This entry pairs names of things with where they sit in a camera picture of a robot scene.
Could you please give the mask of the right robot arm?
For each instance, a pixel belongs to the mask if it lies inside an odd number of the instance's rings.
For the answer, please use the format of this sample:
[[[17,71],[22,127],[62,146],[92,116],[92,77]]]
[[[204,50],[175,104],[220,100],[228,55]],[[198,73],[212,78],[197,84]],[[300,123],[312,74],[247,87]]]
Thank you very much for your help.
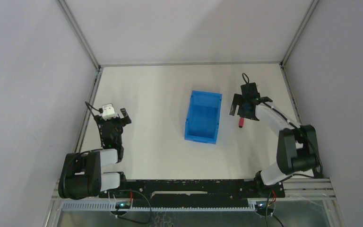
[[[261,97],[254,82],[241,85],[241,93],[234,94],[230,115],[261,121],[277,136],[276,161],[255,175],[254,190],[258,196],[266,197],[275,184],[294,175],[304,176],[314,171],[314,178],[323,177],[316,130],[312,125],[301,125],[283,114],[273,101]]]

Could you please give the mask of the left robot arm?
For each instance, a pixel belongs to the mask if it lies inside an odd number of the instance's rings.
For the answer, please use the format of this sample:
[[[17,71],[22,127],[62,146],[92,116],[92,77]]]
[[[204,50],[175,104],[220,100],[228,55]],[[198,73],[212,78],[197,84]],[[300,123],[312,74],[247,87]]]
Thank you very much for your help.
[[[117,197],[125,196],[129,185],[122,172],[105,172],[105,166],[117,164],[123,160],[123,128],[131,123],[126,111],[120,110],[120,117],[110,105],[104,105],[100,115],[94,120],[98,127],[101,148],[80,153],[69,153],[65,157],[58,193],[63,199],[80,200],[98,196],[111,190]]]

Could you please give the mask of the red handled screwdriver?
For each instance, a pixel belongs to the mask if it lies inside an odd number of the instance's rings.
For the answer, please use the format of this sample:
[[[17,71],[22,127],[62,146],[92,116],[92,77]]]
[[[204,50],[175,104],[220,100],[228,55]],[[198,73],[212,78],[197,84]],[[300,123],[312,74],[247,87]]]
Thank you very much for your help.
[[[244,126],[244,118],[240,118],[239,123],[238,123],[238,127],[243,128],[243,126]]]

